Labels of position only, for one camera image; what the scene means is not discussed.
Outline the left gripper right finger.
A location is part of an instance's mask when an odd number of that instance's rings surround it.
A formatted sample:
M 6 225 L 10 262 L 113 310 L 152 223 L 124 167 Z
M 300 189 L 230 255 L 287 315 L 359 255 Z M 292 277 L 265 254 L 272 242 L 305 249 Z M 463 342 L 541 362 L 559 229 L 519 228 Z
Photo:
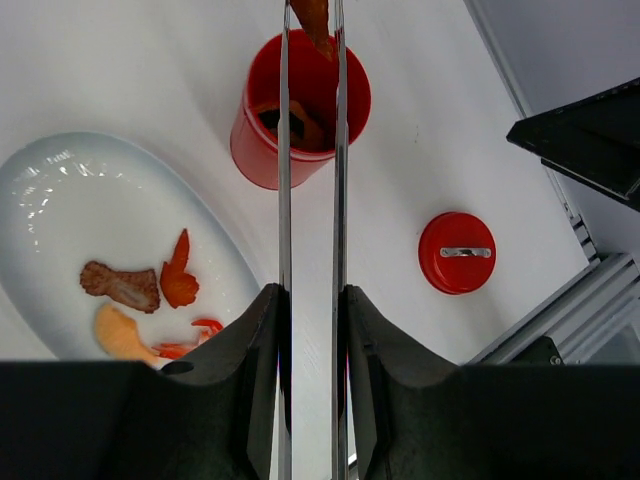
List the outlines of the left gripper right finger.
M 635 366 L 456 365 L 344 292 L 363 479 L 635 479 Z

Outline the brown fried shrimp piece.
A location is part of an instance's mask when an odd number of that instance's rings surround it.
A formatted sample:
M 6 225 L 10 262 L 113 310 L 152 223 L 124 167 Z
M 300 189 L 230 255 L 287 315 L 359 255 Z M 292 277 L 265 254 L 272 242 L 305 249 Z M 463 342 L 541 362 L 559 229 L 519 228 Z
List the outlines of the brown fried shrimp piece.
M 327 0 L 290 0 L 300 25 L 314 47 L 327 60 L 334 57 L 333 47 L 329 41 L 329 5 Z

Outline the orange fried food piece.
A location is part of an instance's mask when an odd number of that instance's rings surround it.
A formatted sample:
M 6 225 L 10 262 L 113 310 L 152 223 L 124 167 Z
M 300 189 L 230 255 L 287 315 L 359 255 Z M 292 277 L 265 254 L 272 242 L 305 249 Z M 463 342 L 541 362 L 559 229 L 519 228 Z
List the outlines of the orange fried food piece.
M 254 108 L 255 113 L 258 114 L 266 109 L 279 109 L 277 102 L 266 102 L 259 104 Z M 291 142 L 291 146 L 298 150 L 305 152 L 321 152 L 326 147 L 326 133 L 320 124 L 311 117 L 303 108 L 303 106 L 295 101 L 289 102 L 289 111 L 293 110 L 305 123 L 305 136 L 301 142 Z

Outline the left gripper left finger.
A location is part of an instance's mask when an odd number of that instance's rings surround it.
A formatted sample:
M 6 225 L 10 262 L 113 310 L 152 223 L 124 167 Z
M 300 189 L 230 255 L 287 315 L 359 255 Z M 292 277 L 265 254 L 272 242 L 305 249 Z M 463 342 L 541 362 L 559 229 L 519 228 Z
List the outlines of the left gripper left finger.
M 127 361 L 1 366 L 5 479 L 265 479 L 283 289 L 161 369 Z

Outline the red cylindrical container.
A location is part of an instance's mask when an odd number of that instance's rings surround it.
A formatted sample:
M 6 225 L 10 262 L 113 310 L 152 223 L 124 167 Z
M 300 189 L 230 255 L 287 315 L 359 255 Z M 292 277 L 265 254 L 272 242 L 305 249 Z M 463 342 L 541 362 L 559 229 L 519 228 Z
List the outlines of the red cylindrical container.
M 270 39 L 254 57 L 230 134 L 232 158 L 254 184 L 278 188 L 278 139 L 259 121 L 254 108 L 266 102 L 279 105 L 281 37 Z M 371 111 L 371 88 L 358 57 L 347 49 L 349 141 L 361 135 Z M 299 102 L 326 133 L 321 152 L 291 146 L 291 185 L 297 187 L 335 156 L 338 60 L 327 60 L 301 29 L 289 33 L 290 101 Z

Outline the white sushi roll piece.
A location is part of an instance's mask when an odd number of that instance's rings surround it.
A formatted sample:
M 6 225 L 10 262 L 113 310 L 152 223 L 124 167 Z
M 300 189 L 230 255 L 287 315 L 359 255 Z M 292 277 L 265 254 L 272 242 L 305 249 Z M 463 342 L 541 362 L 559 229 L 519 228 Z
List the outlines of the white sushi roll piece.
M 266 109 L 258 114 L 260 122 L 275 137 L 278 136 L 278 128 L 280 122 L 280 111 L 278 109 Z M 289 111 L 289 127 L 291 142 L 301 142 L 305 136 L 305 123 L 293 111 Z

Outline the metal tongs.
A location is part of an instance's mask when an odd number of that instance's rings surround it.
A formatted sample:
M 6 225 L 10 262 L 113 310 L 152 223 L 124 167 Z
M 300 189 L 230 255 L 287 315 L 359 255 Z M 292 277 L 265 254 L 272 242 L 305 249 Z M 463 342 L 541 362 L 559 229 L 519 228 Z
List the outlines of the metal tongs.
M 289 116 L 290 3 L 284 3 L 281 35 L 278 123 L 278 477 L 292 477 L 292 243 L 291 243 L 291 142 Z M 333 217 L 333 281 L 331 335 L 331 477 L 349 477 L 347 428 L 347 340 L 341 328 L 341 307 L 347 276 L 347 176 L 348 176 L 348 61 L 344 3 L 334 3 L 334 38 L 337 43 L 335 178 Z

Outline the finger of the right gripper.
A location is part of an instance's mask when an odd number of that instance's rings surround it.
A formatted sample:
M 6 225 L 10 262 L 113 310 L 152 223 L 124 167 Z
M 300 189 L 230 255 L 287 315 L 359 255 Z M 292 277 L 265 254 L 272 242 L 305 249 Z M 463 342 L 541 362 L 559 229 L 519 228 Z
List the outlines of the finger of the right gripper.
M 639 209 L 639 80 L 516 122 L 506 140 L 541 163 Z

